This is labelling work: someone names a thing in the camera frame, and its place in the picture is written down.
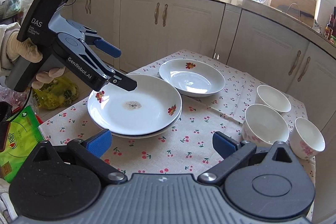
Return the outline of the left gloved hand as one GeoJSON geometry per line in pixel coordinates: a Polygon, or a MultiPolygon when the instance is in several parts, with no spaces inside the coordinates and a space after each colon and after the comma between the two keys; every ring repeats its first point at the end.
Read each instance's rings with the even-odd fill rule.
{"type": "MultiPolygon", "coordinates": [[[[17,40],[18,31],[14,31],[8,38],[6,54],[9,60],[15,61],[18,57],[23,57],[32,63],[38,63],[43,55],[38,51],[30,39],[20,42],[17,40]]],[[[35,76],[35,81],[31,84],[33,89],[40,89],[44,84],[51,83],[55,78],[64,74],[65,67],[52,68],[48,72],[40,72],[35,76]]]]}

